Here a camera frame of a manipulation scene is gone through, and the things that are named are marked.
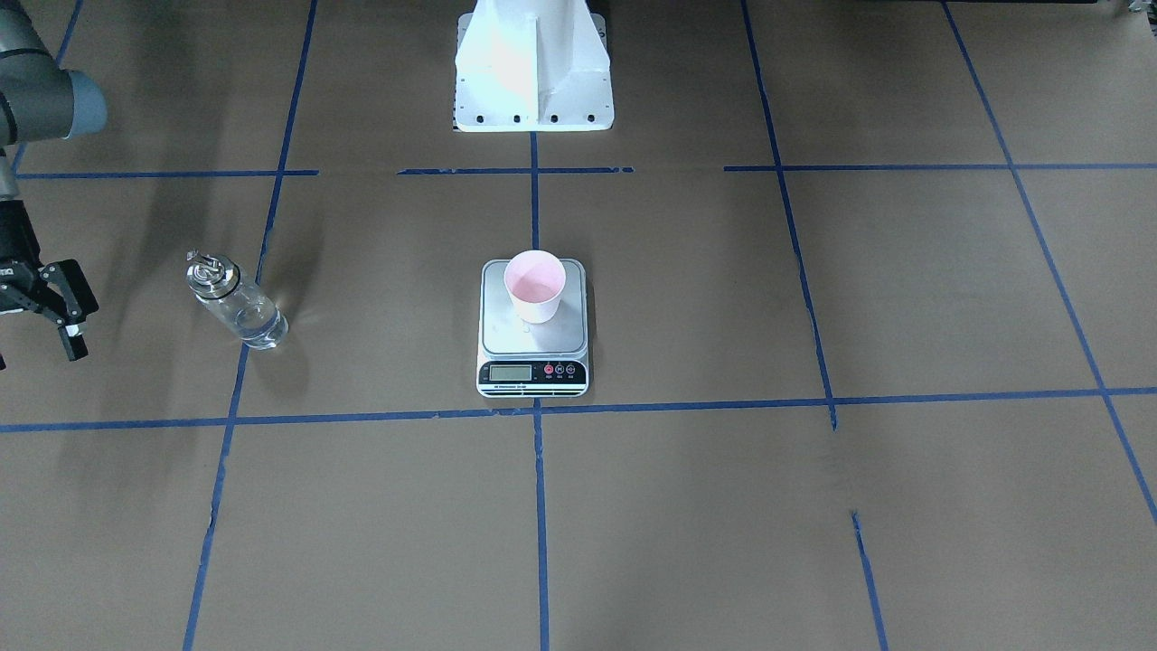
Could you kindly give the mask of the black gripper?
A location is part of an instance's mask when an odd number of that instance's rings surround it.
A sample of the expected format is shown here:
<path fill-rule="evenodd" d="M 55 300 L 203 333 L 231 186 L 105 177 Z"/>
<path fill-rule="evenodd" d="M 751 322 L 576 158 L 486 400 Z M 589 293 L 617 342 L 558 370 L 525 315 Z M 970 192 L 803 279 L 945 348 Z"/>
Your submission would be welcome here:
<path fill-rule="evenodd" d="M 58 326 L 71 362 L 87 357 L 86 320 L 100 302 L 78 260 L 40 262 L 40 243 L 21 201 L 1 204 L 1 284 L 3 313 L 44 316 Z"/>

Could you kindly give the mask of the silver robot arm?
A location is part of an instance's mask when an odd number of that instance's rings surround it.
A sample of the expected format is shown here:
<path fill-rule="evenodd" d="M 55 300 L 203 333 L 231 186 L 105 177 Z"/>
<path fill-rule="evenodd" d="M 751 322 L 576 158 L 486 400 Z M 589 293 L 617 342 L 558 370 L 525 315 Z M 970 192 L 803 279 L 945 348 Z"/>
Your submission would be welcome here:
<path fill-rule="evenodd" d="M 1 112 L 3 147 L 94 135 L 108 119 L 100 86 L 82 71 L 56 62 L 20 1 L 1 3 Z M 72 362 L 89 354 L 84 326 L 100 302 L 78 260 L 42 262 L 40 242 L 8 160 L 1 201 L 1 310 L 45 317 Z"/>

